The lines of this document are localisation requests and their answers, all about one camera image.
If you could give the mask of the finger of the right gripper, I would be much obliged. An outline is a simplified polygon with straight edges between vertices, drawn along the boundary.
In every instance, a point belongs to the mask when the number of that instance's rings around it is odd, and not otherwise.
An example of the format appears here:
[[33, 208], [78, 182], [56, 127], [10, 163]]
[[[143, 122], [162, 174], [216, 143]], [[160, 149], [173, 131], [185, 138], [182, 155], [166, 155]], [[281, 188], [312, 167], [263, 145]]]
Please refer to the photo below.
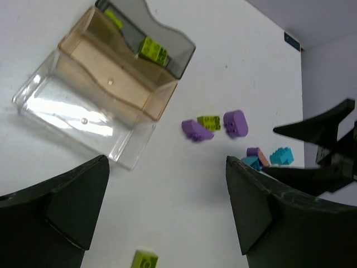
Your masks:
[[317, 169], [264, 167], [262, 171], [276, 180], [309, 195], [334, 193], [355, 182], [353, 167], [333, 164]]
[[318, 116], [275, 127], [273, 132], [322, 147], [331, 147], [337, 141], [339, 124], [354, 109], [355, 100], [347, 98]]

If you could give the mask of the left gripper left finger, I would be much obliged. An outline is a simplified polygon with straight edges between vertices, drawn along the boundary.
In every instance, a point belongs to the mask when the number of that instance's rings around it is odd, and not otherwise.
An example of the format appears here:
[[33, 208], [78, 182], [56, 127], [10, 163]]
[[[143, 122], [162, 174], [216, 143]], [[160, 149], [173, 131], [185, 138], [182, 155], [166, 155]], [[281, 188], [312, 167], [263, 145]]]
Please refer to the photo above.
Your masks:
[[100, 155], [1, 196], [1, 267], [80, 267], [108, 180], [109, 161]]

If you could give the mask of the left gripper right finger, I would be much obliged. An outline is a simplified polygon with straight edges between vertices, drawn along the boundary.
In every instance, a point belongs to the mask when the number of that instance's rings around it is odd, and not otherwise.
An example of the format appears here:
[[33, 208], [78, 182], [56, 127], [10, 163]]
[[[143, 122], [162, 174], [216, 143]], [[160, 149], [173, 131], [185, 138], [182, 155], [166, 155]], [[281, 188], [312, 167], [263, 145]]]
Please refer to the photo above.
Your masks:
[[308, 195], [226, 159], [240, 250], [249, 267], [355, 267], [356, 208]]

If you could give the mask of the green printed lego brick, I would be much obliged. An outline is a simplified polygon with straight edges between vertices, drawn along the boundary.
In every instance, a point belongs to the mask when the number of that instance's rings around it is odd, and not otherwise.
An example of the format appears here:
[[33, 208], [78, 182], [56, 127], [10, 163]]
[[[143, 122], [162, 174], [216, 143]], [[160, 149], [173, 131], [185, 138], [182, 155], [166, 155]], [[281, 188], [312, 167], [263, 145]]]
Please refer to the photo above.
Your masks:
[[200, 116], [197, 118], [197, 122], [209, 131], [221, 130], [219, 116]]

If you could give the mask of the small green lego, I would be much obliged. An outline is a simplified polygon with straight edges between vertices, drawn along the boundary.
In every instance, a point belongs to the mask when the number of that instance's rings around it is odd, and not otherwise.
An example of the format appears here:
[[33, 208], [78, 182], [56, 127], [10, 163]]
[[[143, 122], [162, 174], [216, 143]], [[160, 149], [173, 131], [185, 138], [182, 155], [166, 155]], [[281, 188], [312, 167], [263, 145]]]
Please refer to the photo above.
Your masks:
[[123, 27], [121, 21], [115, 16], [115, 14], [111, 10], [106, 9], [104, 13], [115, 23], [115, 25], [119, 29]]

